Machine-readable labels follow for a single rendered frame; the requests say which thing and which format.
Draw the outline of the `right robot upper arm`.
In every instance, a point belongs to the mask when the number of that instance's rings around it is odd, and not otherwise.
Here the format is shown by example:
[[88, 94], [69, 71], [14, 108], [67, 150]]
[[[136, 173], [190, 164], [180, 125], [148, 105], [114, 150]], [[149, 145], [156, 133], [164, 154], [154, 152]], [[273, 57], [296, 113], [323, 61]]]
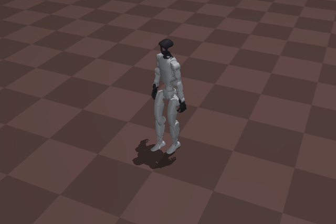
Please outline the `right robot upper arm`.
[[159, 69], [159, 56], [160, 56], [161, 54], [162, 54], [162, 53], [156, 55], [157, 68], [155, 69], [155, 72], [156, 72], [158, 75], [160, 75], [160, 69]]

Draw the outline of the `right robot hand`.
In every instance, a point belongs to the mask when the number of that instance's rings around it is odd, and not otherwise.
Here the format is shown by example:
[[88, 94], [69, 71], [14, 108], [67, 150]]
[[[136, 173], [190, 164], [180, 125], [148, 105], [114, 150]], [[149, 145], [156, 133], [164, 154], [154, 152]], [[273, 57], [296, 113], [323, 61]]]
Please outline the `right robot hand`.
[[153, 84], [153, 90], [152, 90], [152, 98], [155, 100], [155, 96], [156, 96], [156, 94], [157, 94], [157, 88], [158, 87], [156, 87], [156, 84], [154, 83]]

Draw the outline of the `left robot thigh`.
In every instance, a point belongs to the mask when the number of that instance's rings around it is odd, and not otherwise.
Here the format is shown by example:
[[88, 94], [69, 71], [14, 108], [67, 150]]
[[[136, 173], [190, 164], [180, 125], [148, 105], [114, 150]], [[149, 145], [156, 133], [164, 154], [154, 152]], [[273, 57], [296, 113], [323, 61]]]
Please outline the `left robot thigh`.
[[175, 123], [178, 122], [176, 120], [177, 117], [177, 107], [179, 106], [179, 99], [178, 97], [174, 94], [171, 95], [171, 99], [169, 100], [168, 106], [167, 106], [167, 119], [169, 122], [169, 125], [174, 128]]

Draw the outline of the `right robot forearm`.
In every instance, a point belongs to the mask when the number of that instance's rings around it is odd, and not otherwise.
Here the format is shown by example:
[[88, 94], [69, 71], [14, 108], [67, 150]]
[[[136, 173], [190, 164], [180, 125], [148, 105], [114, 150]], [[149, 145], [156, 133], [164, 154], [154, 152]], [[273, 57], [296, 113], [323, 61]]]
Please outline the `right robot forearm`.
[[[158, 74], [155, 72], [154, 83], [156, 84], [156, 87], [159, 86], [160, 77], [161, 77], [161, 75], [158, 75]], [[154, 84], [154, 83], [153, 83], [153, 84]]]

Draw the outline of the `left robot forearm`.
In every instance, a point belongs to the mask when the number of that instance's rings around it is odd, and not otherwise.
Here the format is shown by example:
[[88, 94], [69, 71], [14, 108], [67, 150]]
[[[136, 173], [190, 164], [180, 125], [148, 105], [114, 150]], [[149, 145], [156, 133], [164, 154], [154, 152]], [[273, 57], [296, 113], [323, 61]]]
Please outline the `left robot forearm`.
[[178, 82], [178, 83], [177, 83], [177, 88], [176, 88], [176, 90], [177, 90], [177, 97], [178, 97], [178, 99], [181, 100], [181, 103], [184, 102], [185, 99], [184, 99], [184, 94], [183, 94], [183, 85], [182, 85], [181, 82]]

